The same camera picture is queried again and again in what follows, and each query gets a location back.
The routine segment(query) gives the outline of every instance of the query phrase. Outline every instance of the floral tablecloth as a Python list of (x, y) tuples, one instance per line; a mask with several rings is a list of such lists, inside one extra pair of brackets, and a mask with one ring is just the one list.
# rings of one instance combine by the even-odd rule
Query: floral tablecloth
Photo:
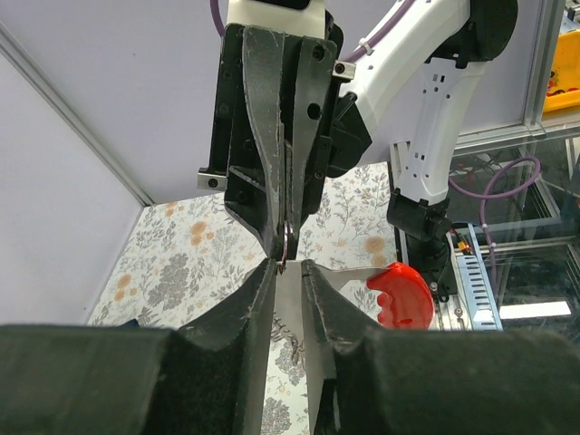
[[(319, 212), (303, 226), (298, 259), (331, 268), (395, 261), (386, 214), (386, 163), (328, 179)], [(178, 328), (231, 294), (264, 258), (261, 246), (224, 210), (223, 195), (146, 208), (90, 324)], [(375, 318), (375, 295), (362, 283), (342, 290)], [(306, 376), (300, 343), (275, 321), (270, 344), (262, 433), (308, 434)]]

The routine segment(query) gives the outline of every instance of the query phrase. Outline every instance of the wire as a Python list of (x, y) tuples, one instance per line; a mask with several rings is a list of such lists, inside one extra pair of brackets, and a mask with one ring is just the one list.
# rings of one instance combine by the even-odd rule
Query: wire
[[(524, 161), (531, 161), (534, 163), (534, 166), (535, 166), (534, 172), (532, 172), (532, 175), (529, 177), (529, 179), (526, 180), (526, 182), (524, 182), (521, 186), (514, 188), (512, 190), (509, 190), (507, 192), (498, 193), (496, 195), (489, 195), (489, 192), (494, 188), (494, 186), (496, 185), (498, 180), (501, 179), (506, 174), (506, 172), (508, 172), (514, 166), (516, 166)], [(494, 175), (491, 178), (491, 180), (487, 184), (486, 188), (484, 189), (482, 195), (479, 195), (479, 194), (473, 193), (473, 192), (469, 192), (468, 190), (465, 190), (464, 188), (461, 188), (460, 186), (458, 186), (457, 183), (455, 181), (453, 181), (452, 179), (449, 179), (449, 185), (452, 188), (454, 188), (455, 190), (457, 190), (459, 193), (462, 193), (469, 198), (481, 199), (481, 203), (479, 205), (479, 221), (481, 222), (481, 227), (483, 229), (483, 233), (486, 237), (486, 242), (488, 243), (488, 247), (489, 247), (489, 263), (491, 265), (491, 285), (494, 289), (497, 287), (498, 263), (496, 261), (496, 251), (495, 251), (493, 239), (491, 238), (491, 234), (490, 234), (489, 229), (488, 229), (488, 222), (486, 219), (486, 205), (488, 204), (488, 201), (491, 199), (510, 198), (510, 197), (513, 197), (513, 196), (517, 195), (518, 193), (524, 191), (525, 189), (527, 189), (528, 187), (530, 187), (532, 184), (534, 184), (536, 182), (536, 180), (540, 176), (541, 171), (542, 171), (542, 164), (540, 163), (540, 160), (536, 157), (526, 156), (526, 157), (521, 157), (519, 159), (515, 159), (513, 161), (510, 161), (506, 166), (504, 166), (502, 169), (498, 170), (496, 175)]]
[[(411, 9), (411, 6), (415, 3), (415, 0), (405, 0), (401, 6), (395, 11), (391, 18), (387, 20), (385, 24), (373, 35), (371, 36), (367, 44), (373, 48), (378, 44), (382, 38), (384, 38), (392, 28), (397, 25), (397, 23), (405, 16), (407, 11)], [(225, 32), (224, 22), (221, 19), (221, 13), (219, 12), (219, 0), (209, 0), (209, 8), (211, 9), (211, 17), (214, 20), (214, 26), (216, 27), (219, 36), (223, 36)], [(343, 60), (345, 62), (356, 62), (361, 59), (366, 54), (366, 48), (363, 46), (358, 46), (356, 50), (346, 56)]]

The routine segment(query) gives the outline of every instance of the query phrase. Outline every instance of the orange plastic container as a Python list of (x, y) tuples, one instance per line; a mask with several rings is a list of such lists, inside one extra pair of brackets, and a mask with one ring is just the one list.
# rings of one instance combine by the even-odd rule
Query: orange plastic container
[(580, 30), (558, 37), (544, 113), (580, 105)]

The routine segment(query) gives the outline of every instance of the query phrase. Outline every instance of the purple cable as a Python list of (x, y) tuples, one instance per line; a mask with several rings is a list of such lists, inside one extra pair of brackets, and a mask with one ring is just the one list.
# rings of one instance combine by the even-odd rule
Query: purple cable
[[(532, 172), (532, 175), (529, 177), (529, 179), (526, 180), (526, 182), (524, 184), (522, 184), (521, 186), (514, 188), (513, 190), (510, 190), (508, 192), (498, 193), (496, 195), (489, 195), (489, 192), (491, 192), (493, 190), (493, 188), (496, 185), (496, 183), (498, 182), (498, 180), (501, 177), (503, 177), (506, 174), (506, 172), (508, 172), (510, 169), (512, 169), (517, 164), (522, 163), (524, 161), (531, 161), (534, 163), (534, 172)], [(540, 160), (537, 159), (536, 157), (527, 156), (527, 157), (522, 157), (520, 159), (516, 159), (514, 161), (510, 161), (506, 166), (504, 166), (502, 169), (500, 169), (491, 178), (491, 180), (487, 184), (485, 190), (483, 191), (483, 195), (479, 195), (478, 193), (469, 192), (468, 190), (465, 190), (464, 188), (461, 188), (460, 186), (458, 186), (457, 183), (455, 181), (453, 181), (452, 179), (449, 179), (449, 185), (452, 188), (454, 188), (455, 190), (457, 190), (459, 193), (462, 193), (463, 195), (466, 195), (467, 197), (470, 197), (470, 198), (481, 199), (481, 204), (479, 205), (479, 220), (481, 221), (481, 227), (483, 228), (483, 234), (485, 234), (485, 236), (486, 236), (486, 242), (488, 243), (488, 247), (489, 247), (489, 264), (491, 266), (491, 286), (494, 289), (494, 291), (497, 288), (498, 264), (496, 262), (496, 251), (493, 247), (493, 240), (491, 238), (491, 234), (489, 233), (488, 222), (486, 220), (486, 205), (488, 204), (488, 201), (490, 199), (501, 199), (501, 198), (513, 197), (514, 195), (517, 195), (519, 192), (529, 188), (532, 184), (534, 184), (536, 182), (537, 178), (540, 176), (541, 171), (542, 171), (542, 164), (540, 163)]]
[[(392, 28), (405, 16), (407, 11), (411, 9), (413, 3), (415, 3), (415, 0), (405, 0), (399, 9), (395, 11), (392, 17), (379, 29), (379, 31), (369, 38), (367, 43), (371, 48), (378, 44), (379, 41), (392, 30)], [(225, 30), (224, 23), (221, 19), (221, 14), (219, 13), (219, 0), (209, 0), (209, 8), (211, 9), (211, 17), (214, 20), (214, 26), (216, 27), (217, 33), (221, 37), (224, 35)], [(365, 54), (365, 48), (359, 46), (343, 60), (345, 62), (356, 62)]]

